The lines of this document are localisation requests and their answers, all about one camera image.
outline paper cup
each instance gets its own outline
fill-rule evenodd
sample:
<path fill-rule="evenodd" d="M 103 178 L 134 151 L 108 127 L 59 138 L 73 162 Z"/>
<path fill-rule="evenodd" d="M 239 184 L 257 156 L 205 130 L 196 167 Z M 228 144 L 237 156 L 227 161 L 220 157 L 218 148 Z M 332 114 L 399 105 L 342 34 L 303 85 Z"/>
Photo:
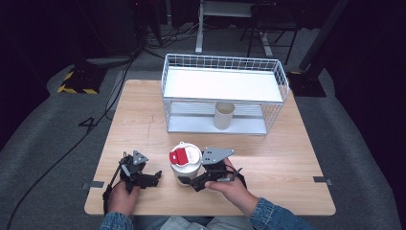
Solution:
<path fill-rule="evenodd" d="M 189 179 L 196 178 L 201 166 L 202 152 L 193 144 L 181 142 L 169 154 L 169 161 L 178 183 L 189 186 L 190 184 L 184 184 L 180 181 L 178 176 L 186 176 Z"/>
<path fill-rule="evenodd" d="M 233 103 L 216 103 L 214 114 L 214 126 L 218 129 L 227 129 L 233 119 Z"/>

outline dark background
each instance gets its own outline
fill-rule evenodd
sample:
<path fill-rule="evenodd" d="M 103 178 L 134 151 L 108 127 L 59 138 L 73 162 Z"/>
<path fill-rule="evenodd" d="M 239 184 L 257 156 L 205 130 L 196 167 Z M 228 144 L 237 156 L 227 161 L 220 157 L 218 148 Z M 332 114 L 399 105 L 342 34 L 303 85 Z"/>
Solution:
<path fill-rule="evenodd" d="M 98 1 L 95 7 L 90 0 L 80 1 L 81 8 L 76 1 L 0 3 L 0 149 L 27 115 L 49 96 L 46 84 L 51 76 L 81 58 L 126 53 L 137 45 L 133 37 L 140 25 L 134 28 L 134 23 L 141 23 L 142 27 L 145 24 L 136 20 L 130 7 L 112 7 L 113 2 Z M 185 10 L 198 7 L 198 1 L 170 2 L 174 26 L 196 20 L 197 14 Z M 309 16 L 306 27 L 322 27 L 335 2 L 315 4 L 314 11 L 326 14 L 321 18 Z M 402 186 L 406 163 L 403 134 L 406 114 L 402 108 L 406 104 L 404 10 L 405 3 L 400 0 L 349 1 L 311 62 L 316 70 L 326 68 L 330 73 L 336 97 L 357 125 L 393 189 L 403 226 L 406 219 L 406 190 Z M 66 22 L 72 28 L 61 26 Z M 95 32 L 110 35 L 103 40 L 114 50 L 107 50 Z M 317 78 L 317 74 L 314 71 L 313 77 Z"/>

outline white wire basket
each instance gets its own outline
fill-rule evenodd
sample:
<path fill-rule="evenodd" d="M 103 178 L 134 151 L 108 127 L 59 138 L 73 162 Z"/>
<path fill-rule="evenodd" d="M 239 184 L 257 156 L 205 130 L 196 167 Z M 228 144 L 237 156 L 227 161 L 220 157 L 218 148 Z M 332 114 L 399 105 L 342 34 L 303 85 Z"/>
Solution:
<path fill-rule="evenodd" d="M 277 59 L 167 54 L 162 96 L 168 132 L 266 135 L 289 94 Z M 226 129 L 214 126 L 215 104 L 232 103 Z"/>

